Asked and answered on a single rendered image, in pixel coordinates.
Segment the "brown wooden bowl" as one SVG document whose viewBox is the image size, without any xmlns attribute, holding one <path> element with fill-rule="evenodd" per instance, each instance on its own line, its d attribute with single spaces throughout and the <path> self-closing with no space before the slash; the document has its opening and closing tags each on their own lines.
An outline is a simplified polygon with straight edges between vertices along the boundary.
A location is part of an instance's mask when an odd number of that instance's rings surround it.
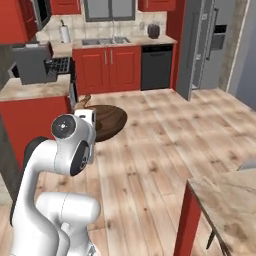
<svg viewBox="0 0 256 256">
<path fill-rule="evenodd" d="M 117 135 L 125 126 L 128 115 L 113 105 L 92 105 L 96 110 L 96 142 L 106 141 Z"/>
</svg>

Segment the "grey fridge door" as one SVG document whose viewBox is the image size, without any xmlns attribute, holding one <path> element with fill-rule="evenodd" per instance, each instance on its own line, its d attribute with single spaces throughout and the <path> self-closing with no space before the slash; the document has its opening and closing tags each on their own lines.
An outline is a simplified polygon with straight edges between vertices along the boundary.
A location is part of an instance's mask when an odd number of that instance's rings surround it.
<svg viewBox="0 0 256 256">
<path fill-rule="evenodd" d="M 176 92 L 189 101 L 200 69 L 215 0 L 186 0 Z"/>
</svg>

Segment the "grey coffee machine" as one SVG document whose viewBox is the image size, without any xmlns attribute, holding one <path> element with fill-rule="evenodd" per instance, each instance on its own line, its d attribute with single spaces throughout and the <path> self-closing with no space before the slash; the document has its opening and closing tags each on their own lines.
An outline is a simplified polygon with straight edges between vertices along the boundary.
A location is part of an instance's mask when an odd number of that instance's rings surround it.
<svg viewBox="0 0 256 256">
<path fill-rule="evenodd" d="M 53 57 L 50 42 L 14 45 L 13 56 L 23 85 L 57 80 L 57 71 L 50 67 Z"/>
</svg>

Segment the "red base cupboard run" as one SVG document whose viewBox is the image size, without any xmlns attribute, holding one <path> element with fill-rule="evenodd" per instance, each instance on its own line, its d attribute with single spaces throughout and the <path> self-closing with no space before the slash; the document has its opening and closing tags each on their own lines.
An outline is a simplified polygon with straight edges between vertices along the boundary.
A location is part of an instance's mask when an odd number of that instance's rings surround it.
<svg viewBox="0 0 256 256">
<path fill-rule="evenodd" d="M 140 46 L 77 48 L 72 57 L 78 95 L 140 89 Z"/>
</svg>

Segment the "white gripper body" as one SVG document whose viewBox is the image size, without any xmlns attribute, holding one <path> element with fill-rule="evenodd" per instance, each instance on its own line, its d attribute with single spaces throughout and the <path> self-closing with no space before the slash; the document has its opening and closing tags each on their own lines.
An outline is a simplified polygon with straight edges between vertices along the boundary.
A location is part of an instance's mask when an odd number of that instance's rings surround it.
<svg viewBox="0 0 256 256">
<path fill-rule="evenodd" d="M 95 109 L 77 109 L 74 114 L 86 122 L 92 127 L 96 126 L 96 110 Z"/>
</svg>

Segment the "steel sink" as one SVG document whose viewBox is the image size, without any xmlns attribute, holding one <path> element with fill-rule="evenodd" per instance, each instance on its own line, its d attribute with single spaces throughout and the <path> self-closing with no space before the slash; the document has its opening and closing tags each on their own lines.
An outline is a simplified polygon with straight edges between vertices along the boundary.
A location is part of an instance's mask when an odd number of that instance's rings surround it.
<svg viewBox="0 0 256 256">
<path fill-rule="evenodd" d="M 96 38 L 96 39 L 82 40 L 82 46 L 114 45 L 114 44 L 127 44 L 127 43 L 131 43 L 127 37 L 111 37 L 111 38 Z"/>
</svg>

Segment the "grey framed window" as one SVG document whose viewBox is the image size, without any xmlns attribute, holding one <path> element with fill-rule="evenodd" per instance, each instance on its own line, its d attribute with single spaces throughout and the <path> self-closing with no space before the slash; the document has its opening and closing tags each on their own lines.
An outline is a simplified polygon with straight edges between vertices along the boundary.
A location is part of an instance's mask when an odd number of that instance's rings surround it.
<svg viewBox="0 0 256 256">
<path fill-rule="evenodd" d="M 84 0 L 87 22 L 135 19 L 135 0 Z"/>
</svg>

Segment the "black hob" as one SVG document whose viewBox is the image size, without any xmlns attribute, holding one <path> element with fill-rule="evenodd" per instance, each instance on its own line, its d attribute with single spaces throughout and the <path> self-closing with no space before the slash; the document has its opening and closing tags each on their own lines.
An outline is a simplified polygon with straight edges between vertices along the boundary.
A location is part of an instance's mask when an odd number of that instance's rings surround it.
<svg viewBox="0 0 256 256">
<path fill-rule="evenodd" d="M 70 75 L 70 81 L 75 80 L 75 63 L 71 57 L 58 57 L 45 61 L 46 80 L 55 82 L 59 75 Z"/>
</svg>

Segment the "white paper towel roll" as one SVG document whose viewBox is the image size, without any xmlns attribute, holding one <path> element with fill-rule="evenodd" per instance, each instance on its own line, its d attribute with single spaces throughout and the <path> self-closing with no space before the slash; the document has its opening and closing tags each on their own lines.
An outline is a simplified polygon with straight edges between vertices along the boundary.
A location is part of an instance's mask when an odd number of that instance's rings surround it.
<svg viewBox="0 0 256 256">
<path fill-rule="evenodd" d="M 60 33 L 61 33 L 61 40 L 63 43 L 71 42 L 68 26 L 64 24 L 64 21 L 61 21 Z"/>
</svg>

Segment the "grey fridge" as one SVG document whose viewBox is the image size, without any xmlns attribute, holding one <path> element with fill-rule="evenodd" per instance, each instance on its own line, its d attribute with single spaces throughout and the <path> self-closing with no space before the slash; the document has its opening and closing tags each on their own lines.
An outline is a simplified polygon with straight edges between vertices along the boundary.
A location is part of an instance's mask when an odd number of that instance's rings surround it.
<svg viewBox="0 0 256 256">
<path fill-rule="evenodd" d="M 193 89 L 218 87 L 234 6 L 235 0 L 204 1 L 193 73 Z"/>
</svg>

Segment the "black microwave oven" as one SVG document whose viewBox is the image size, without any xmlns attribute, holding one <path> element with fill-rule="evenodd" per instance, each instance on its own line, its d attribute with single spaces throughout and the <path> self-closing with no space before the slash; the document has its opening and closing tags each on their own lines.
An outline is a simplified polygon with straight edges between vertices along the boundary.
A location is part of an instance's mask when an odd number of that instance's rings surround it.
<svg viewBox="0 0 256 256">
<path fill-rule="evenodd" d="M 41 31 L 49 22 L 52 12 L 50 0 L 31 0 L 37 28 Z"/>
</svg>

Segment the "tan chicken drumstick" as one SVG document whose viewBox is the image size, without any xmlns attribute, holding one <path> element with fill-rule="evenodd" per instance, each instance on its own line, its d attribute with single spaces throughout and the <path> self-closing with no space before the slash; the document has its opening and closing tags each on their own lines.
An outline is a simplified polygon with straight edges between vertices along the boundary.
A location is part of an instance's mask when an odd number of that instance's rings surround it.
<svg viewBox="0 0 256 256">
<path fill-rule="evenodd" d="M 78 110 L 78 109 L 85 109 L 86 108 L 86 104 L 88 103 L 88 101 L 91 99 L 91 95 L 85 95 L 83 99 L 79 100 L 75 105 L 74 105 L 74 109 Z"/>
</svg>

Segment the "black dishwasher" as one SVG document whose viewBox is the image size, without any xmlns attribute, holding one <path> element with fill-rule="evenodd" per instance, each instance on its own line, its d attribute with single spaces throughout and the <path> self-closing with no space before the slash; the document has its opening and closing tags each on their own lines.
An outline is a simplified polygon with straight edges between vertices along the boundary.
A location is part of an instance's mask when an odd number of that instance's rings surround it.
<svg viewBox="0 0 256 256">
<path fill-rule="evenodd" d="M 166 89 L 170 86 L 172 44 L 143 45 L 141 89 Z"/>
</svg>

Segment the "dark round jar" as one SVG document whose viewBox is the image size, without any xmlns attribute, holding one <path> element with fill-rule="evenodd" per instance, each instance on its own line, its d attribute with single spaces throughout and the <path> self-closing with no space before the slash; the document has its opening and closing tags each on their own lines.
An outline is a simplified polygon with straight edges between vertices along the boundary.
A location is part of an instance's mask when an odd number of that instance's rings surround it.
<svg viewBox="0 0 256 256">
<path fill-rule="evenodd" d="M 160 36 L 160 26 L 158 24 L 152 23 L 147 27 L 148 37 L 151 39 L 158 39 Z"/>
</svg>

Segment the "grey stool seat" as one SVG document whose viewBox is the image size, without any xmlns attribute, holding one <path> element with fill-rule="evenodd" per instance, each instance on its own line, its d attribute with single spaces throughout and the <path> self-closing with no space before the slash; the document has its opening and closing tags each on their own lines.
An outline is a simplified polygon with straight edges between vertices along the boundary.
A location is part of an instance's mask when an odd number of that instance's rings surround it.
<svg viewBox="0 0 256 256">
<path fill-rule="evenodd" d="M 256 168 L 256 160 L 248 160 L 245 161 L 239 168 L 238 171 L 247 170 L 247 169 L 255 169 Z"/>
</svg>

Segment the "red wall cupboard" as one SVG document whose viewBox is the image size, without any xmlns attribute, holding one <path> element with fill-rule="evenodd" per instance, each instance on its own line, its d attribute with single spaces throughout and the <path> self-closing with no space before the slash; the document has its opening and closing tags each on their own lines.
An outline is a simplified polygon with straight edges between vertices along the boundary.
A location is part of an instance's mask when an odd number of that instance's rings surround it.
<svg viewBox="0 0 256 256">
<path fill-rule="evenodd" d="M 138 9 L 142 12 L 173 11 L 176 0 L 138 0 Z"/>
<path fill-rule="evenodd" d="M 53 15 L 80 14 L 80 0 L 50 0 Z"/>
<path fill-rule="evenodd" d="M 36 32 L 30 0 L 0 0 L 0 44 L 26 43 Z"/>
</svg>

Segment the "red table side panel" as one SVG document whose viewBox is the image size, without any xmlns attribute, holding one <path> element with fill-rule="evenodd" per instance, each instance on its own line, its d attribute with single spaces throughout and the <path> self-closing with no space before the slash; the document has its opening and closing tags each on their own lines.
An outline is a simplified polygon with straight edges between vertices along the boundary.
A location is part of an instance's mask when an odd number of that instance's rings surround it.
<svg viewBox="0 0 256 256">
<path fill-rule="evenodd" d="M 186 182 L 173 256 L 190 256 L 201 208 L 189 182 Z"/>
</svg>

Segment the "red counter cupboard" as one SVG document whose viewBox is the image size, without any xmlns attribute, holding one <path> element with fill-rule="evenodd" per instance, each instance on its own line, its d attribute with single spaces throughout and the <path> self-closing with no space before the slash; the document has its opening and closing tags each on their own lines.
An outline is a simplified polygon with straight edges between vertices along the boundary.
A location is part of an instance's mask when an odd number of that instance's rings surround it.
<svg viewBox="0 0 256 256">
<path fill-rule="evenodd" d="M 67 96 L 0 102 L 0 115 L 19 167 L 26 145 L 38 136 L 52 139 L 52 121 L 70 111 Z"/>
</svg>

